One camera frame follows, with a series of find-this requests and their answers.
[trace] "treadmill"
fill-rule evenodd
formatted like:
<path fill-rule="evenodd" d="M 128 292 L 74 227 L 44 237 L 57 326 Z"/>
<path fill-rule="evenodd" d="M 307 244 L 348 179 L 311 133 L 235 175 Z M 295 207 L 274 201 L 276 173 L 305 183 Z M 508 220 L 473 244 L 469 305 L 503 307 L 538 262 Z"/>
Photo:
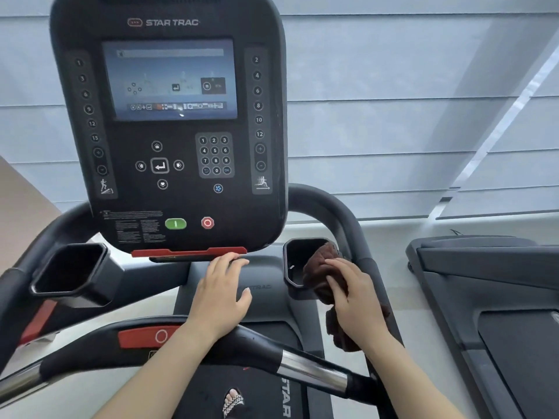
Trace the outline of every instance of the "treadmill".
<path fill-rule="evenodd" d="M 287 184 L 286 59 L 270 0 L 55 0 L 50 32 L 88 202 L 54 220 L 0 277 L 0 370 L 18 346 L 179 288 L 174 315 L 109 324 L 0 380 L 0 406 L 69 374 L 141 366 L 187 319 L 216 256 L 246 255 L 246 318 L 210 350 L 175 412 L 216 418 L 241 388 L 259 416 L 333 419 L 330 395 L 396 414 L 371 364 L 324 359 L 302 285 L 325 239 L 277 244 L 288 211 L 331 230 L 386 290 L 336 197 Z M 89 242 L 101 233 L 106 244 Z M 117 264 L 111 247 L 141 265 Z M 401 341 L 394 319 L 390 332 Z"/>
<path fill-rule="evenodd" d="M 406 254 L 480 416 L 558 418 L 559 246 L 457 235 Z"/>

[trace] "warning label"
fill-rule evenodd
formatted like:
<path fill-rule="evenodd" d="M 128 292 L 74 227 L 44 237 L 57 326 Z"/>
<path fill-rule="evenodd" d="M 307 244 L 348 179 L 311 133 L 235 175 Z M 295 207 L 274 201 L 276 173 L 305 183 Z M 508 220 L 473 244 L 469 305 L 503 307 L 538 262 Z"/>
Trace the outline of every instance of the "warning label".
<path fill-rule="evenodd" d="M 121 244 L 165 241 L 165 236 L 160 232 L 159 221 L 163 217 L 163 212 L 161 211 L 103 211 L 102 214 L 104 220 L 114 221 L 118 242 Z"/>

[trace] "woman's left hand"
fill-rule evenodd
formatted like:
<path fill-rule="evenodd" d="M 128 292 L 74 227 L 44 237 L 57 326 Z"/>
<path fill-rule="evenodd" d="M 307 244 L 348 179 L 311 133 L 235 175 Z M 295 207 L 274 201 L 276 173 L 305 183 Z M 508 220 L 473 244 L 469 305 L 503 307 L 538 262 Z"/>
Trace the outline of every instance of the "woman's left hand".
<path fill-rule="evenodd" d="M 239 274 L 247 265 L 236 253 L 227 253 L 212 260 L 198 283 L 186 324 L 208 335 L 213 344 L 228 334 L 247 314 L 252 295 L 245 288 L 236 300 Z"/>

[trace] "foot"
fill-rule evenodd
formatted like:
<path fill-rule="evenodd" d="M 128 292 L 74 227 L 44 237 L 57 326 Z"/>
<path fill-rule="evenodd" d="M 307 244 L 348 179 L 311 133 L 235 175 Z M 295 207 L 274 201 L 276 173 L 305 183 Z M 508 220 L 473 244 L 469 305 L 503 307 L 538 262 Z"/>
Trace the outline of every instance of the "foot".
<path fill-rule="evenodd" d="M 236 406 L 242 405 L 244 405 L 243 396 L 235 388 L 231 388 L 223 402 L 223 417 L 227 418 L 227 415 L 231 413 Z"/>

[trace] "treadmill belt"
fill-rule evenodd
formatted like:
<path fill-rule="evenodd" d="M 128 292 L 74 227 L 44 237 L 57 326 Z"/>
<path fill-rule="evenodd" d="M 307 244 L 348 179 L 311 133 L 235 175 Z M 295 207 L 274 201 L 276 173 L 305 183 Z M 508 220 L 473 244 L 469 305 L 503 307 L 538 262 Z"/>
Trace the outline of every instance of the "treadmill belt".
<path fill-rule="evenodd" d="M 482 313 L 478 330 L 526 419 L 559 418 L 559 324 L 551 311 Z"/>
<path fill-rule="evenodd" d="M 301 349 L 297 335 L 284 323 L 243 324 L 291 347 Z M 200 365 L 179 403 L 173 419 L 222 419 L 223 401 L 238 388 L 254 419 L 308 419 L 306 393 L 297 382 L 239 366 Z"/>

